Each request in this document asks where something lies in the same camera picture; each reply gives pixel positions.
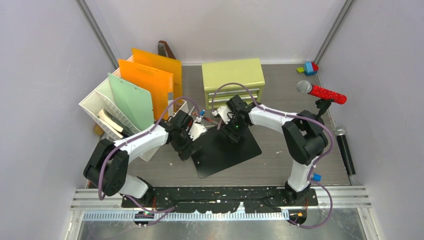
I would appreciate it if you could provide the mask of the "black clipboard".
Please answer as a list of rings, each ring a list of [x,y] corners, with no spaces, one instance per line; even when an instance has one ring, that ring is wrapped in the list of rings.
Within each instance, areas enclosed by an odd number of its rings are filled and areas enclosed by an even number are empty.
[[[198,177],[207,178],[262,154],[262,150],[249,129],[234,142],[216,126],[207,130],[194,142],[200,149],[191,158]]]

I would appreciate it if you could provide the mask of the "mint green clipboard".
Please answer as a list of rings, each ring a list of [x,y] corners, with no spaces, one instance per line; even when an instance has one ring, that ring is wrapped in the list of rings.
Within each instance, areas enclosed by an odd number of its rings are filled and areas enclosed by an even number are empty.
[[[148,129],[154,123],[151,93],[111,73],[108,79],[115,105],[139,131]]]

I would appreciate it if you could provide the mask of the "Nineteen Eighty-Four dark book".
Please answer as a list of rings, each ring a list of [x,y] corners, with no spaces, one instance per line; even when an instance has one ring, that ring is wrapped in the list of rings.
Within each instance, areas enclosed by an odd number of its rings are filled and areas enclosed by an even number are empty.
[[[119,121],[114,115],[109,113],[106,109],[102,109],[97,114],[97,117],[105,123],[110,129],[118,135],[120,139],[130,137],[134,132]]]

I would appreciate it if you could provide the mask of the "thick orange binder folder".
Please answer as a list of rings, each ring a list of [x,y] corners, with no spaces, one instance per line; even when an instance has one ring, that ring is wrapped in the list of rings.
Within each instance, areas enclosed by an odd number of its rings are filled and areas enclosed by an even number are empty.
[[[121,78],[150,92],[154,119],[158,120],[163,112],[168,118],[172,110],[167,107],[174,100],[174,75],[123,59],[118,64]]]

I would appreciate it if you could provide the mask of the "white plastic file rack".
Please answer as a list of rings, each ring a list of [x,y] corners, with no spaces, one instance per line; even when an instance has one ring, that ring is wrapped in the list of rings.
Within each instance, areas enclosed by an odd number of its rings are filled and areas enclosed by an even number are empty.
[[[126,61],[134,62],[133,56],[131,56]],[[118,69],[116,69],[111,74],[121,78],[120,67],[118,67]],[[116,106],[108,76],[88,96],[86,96],[79,103],[79,105],[94,120],[94,122],[104,130],[105,135],[112,140],[120,140],[123,138],[119,138],[119,136],[114,133],[108,125],[106,125],[98,118],[98,113],[102,109],[106,109],[109,113],[115,116],[125,126],[130,128],[134,132],[134,134],[141,132],[131,123],[131,121],[128,120],[128,118]]]

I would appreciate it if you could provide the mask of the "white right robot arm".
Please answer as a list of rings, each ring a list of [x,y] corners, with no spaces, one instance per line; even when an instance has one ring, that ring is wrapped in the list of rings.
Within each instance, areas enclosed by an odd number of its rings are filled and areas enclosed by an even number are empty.
[[[214,110],[213,115],[221,118],[221,131],[235,143],[250,126],[262,126],[283,134],[293,159],[290,176],[284,184],[285,198],[291,205],[299,205],[305,199],[316,162],[329,144],[319,115],[307,110],[283,112],[255,101],[246,103],[238,95]]]

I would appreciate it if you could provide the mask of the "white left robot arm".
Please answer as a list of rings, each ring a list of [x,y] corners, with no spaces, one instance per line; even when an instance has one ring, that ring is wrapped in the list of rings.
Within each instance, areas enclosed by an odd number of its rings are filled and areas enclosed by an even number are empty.
[[[149,184],[128,174],[129,164],[146,152],[170,144],[182,161],[201,149],[197,139],[207,132],[201,118],[178,111],[169,120],[160,119],[150,128],[130,137],[110,141],[102,139],[95,147],[84,177],[100,191],[100,198],[115,194],[129,195],[141,207],[153,202]]]

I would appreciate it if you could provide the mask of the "pink highlighter pen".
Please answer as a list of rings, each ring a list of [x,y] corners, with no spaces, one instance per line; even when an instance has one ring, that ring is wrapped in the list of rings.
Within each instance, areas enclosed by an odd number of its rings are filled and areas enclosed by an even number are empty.
[[[221,119],[217,125],[217,130],[219,131],[222,126],[223,120]]]

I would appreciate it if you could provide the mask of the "orange red marker pen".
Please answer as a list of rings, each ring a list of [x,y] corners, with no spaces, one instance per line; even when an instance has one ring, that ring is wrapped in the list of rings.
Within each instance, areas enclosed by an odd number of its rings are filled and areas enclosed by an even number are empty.
[[[212,124],[215,124],[215,125],[217,125],[217,124],[218,124],[218,122],[217,122],[217,121],[214,121],[214,120],[212,120],[212,119],[210,119],[210,118],[208,118],[208,117],[205,117],[205,116],[203,116],[203,120],[201,120],[201,121],[196,120],[196,121],[197,121],[197,122],[207,121],[207,122],[212,123]]]

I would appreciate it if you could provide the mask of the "green metal drawer cabinet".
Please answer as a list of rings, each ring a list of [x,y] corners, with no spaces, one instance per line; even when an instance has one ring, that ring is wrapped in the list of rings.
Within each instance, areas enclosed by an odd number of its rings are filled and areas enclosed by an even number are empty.
[[[249,93],[238,85],[224,84],[239,83],[249,89],[257,102],[261,101],[265,87],[265,78],[259,58],[216,61],[201,65],[205,105],[208,110],[217,109],[235,95],[245,102],[251,103]]]

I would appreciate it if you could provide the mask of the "blue silver small marker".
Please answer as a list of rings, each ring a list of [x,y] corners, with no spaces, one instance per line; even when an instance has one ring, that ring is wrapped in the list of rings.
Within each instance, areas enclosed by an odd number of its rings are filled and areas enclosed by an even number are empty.
[[[313,173],[311,176],[311,180],[315,182],[320,182],[321,179],[322,179],[322,176],[317,173]]]

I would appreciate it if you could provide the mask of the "thin orange folder in rack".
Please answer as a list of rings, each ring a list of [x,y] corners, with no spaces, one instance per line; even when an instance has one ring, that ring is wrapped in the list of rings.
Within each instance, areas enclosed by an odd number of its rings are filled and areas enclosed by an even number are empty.
[[[174,98],[183,96],[183,71],[181,61],[137,48],[132,48],[131,50],[135,63],[173,74],[173,96]]]

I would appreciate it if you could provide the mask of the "black microphone stand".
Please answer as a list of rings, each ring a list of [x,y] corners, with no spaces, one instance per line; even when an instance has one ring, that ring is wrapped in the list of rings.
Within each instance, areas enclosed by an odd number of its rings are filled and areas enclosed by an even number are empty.
[[[315,120],[318,121],[322,115],[326,113],[332,103],[334,103],[334,99],[319,99],[315,102],[316,108],[319,109],[318,114],[315,117]]]

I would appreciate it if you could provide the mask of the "red glitter microphone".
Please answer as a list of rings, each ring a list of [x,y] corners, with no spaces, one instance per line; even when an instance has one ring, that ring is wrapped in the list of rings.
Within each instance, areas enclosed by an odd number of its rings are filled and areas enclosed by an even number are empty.
[[[309,94],[324,100],[334,100],[335,103],[340,105],[347,102],[347,97],[344,94],[314,85],[307,80],[299,81],[296,85],[296,89],[301,94]]]

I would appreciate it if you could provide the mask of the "colourful toy blocks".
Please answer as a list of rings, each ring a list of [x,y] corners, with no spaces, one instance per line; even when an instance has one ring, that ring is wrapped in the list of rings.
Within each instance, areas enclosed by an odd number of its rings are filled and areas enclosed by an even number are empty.
[[[305,76],[313,76],[318,73],[319,66],[313,61],[307,61],[302,67],[296,68],[297,73],[303,73]]]

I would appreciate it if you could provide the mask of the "black handheld microphone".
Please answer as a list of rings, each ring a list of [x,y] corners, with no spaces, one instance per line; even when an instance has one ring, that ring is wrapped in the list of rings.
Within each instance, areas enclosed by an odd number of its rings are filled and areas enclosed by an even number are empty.
[[[356,171],[346,138],[346,133],[347,132],[344,128],[339,127],[335,130],[335,137],[347,175],[352,176],[356,174]]]

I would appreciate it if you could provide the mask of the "brown wooden object behind rack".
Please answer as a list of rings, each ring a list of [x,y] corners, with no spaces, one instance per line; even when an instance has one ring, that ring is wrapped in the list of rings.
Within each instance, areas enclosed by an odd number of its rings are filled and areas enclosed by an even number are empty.
[[[172,52],[171,48],[167,44],[167,42],[164,41],[164,40],[158,41],[157,51],[158,51],[158,55],[160,55],[160,56],[167,57],[167,58],[174,59],[174,60],[177,59],[175,57],[174,53]]]

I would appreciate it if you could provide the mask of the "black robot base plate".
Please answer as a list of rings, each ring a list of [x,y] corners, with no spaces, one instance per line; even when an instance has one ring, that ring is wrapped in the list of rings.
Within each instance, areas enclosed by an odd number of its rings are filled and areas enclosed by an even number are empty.
[[[309,189],[298,200],[289,197],[284,187],[277,186],[223,186],[223,187],[151,187],[141,198],[124,195],[123,208],[152,208],[164,213],[205,214],[234,213],[243,208],[248,214],[276,213],[281,207],[318,206],[314,189]]]

